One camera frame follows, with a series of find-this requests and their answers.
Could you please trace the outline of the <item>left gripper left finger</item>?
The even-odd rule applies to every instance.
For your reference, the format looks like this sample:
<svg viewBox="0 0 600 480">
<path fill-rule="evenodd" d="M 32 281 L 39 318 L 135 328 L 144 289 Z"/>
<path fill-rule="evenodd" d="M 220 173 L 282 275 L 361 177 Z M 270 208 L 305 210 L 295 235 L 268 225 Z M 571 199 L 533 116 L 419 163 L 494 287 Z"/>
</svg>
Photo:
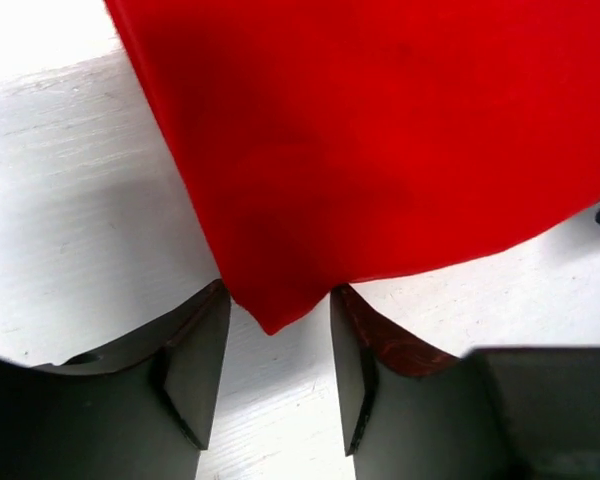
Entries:
<svg viewBox="0 0 600 480">
<path fill-rule="evenodd" d="M 213 281 L 60 365 L 0 358 L 0 479 L 192 479 L 208 447 L 231 301 Z"/>
</svg>

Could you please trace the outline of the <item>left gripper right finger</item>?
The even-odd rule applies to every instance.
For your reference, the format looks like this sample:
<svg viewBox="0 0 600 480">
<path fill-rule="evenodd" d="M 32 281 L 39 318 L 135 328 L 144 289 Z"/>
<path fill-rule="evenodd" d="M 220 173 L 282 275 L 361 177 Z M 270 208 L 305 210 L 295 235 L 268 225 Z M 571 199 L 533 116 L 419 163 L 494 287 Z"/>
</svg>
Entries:
<svg viewBox="0 0 600 480">
<path fill-rule="evenodd" d="M 344 447 L 360 479 L 600 479 L 600 348 L 448 354 L 352 287 L 330 295 Z"/>
</svg>

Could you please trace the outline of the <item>red t shirt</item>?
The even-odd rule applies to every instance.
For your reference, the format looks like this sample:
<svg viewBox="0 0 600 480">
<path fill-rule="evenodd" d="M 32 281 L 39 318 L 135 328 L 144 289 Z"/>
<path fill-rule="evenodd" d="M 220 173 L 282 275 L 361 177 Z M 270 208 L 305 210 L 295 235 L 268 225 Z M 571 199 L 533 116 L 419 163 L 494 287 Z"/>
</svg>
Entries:
<svg viewBox="0 0 600 480">
<path fill-rule="evenodd" d="M 268 334 L 333 287 L 600 202 L 600 1 L 110 1 L 220 274 Z"/>
</svg>

